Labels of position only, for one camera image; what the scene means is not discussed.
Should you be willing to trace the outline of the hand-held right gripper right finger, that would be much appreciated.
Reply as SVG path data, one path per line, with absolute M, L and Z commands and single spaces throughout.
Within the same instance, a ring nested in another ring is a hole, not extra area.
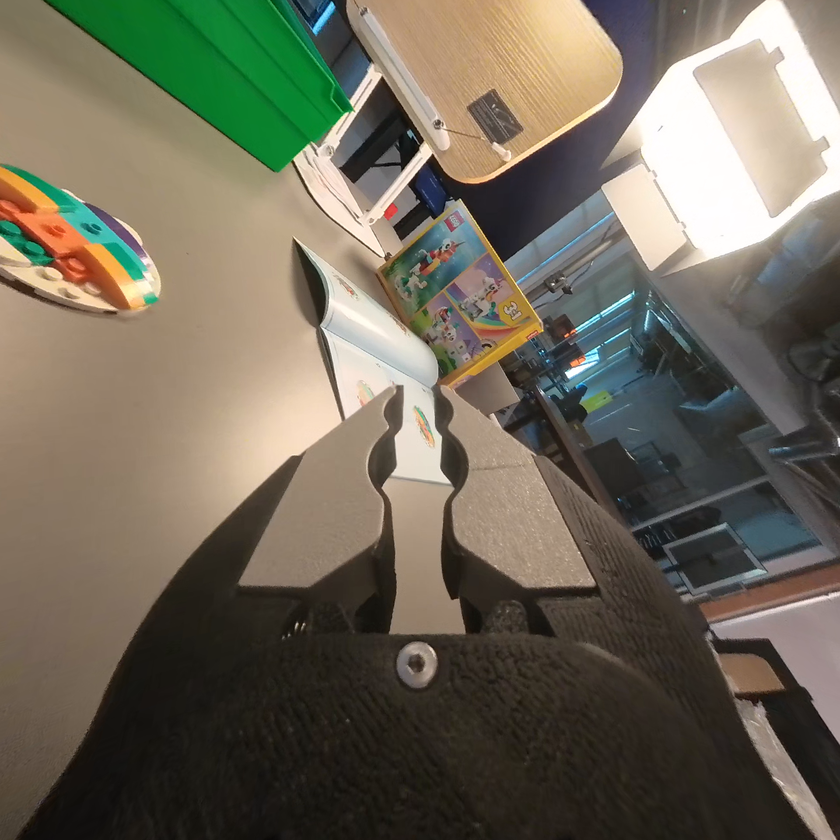
M 441 569 L 465 632 L 514 602 L 526 632 L 550 634 L 542 602 L 598 593 L 537 457 L 455 390 L 435 387 L 444 504 Z

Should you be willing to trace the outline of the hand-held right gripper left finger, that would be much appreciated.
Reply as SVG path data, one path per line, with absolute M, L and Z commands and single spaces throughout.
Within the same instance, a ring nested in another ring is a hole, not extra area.
M 238 581 L 311 609 L 337 604 L 358 632 L 386 634 L 396 600 L 392 505 L 403 389 L 387 386 L 302 456 Z

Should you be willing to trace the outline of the green plastic bin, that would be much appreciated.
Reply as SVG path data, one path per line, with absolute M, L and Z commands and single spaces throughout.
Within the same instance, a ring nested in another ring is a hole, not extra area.
M 49 5 L 273 172 L 353 110 L 288 2 Z

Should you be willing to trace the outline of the lego instruction booklet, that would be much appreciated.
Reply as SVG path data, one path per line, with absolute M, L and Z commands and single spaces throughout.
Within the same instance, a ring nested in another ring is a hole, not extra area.
M 320 341 L 343 420 L 391 386 L 403 389 L 395 436 L 395 478 L 449 486 L 441 469 L 435 419 L 434 353 L 366 291 L 300 240 L 301 260 L 318 317 Z

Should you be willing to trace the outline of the yellow lego box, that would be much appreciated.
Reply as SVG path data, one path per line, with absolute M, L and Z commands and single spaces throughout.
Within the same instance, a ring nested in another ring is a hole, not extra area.
M 376 271 L 400 320 L 457 386 L 543 332 L 543 322 L 463 201 Z

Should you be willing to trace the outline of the rainbow lego build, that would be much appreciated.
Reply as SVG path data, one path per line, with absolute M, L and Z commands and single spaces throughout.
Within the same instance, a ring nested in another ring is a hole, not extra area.
M 98 316 L 143 312 L 161 277 L 122 220 L 25 169 L 1 166 L 2 283 Z

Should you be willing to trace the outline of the white light panel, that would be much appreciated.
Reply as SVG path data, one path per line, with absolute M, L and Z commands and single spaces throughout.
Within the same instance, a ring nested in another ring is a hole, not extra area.
M 838 193 L 838 97 L 785 2 L 676 62 L 602 167 L 646 269 L 667 275 L 752 247 Z

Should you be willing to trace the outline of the wooden folding table top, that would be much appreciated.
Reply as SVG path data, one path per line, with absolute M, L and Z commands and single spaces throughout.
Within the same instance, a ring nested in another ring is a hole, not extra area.
M 454 181 L 497 178 L 613 99 L 623 58 L 579 1 L 346 2 L 356 38 Z

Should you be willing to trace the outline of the white table frame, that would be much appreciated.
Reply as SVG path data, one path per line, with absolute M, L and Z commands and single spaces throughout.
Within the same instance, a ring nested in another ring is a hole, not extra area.
M 370 64 L 350 98 L 350 110 L 339 118 L 319 142 L 308 144 L 294 158 L 293 164 L 310 197 L 321 210 L 376 256 L 383 258 L 385 250 L 373 230 L 373 225 L 383 219 L 386 208 L 432 158 L 433 149 L 428 143 L 421 142 L 418 152 L 410 160 L 407 168 L 372 207 L 367 210 L 360 207 L 350 188 L 350 182 L 333 163 L 333 155 L 382 79 L 379 67 L 374 63 Z

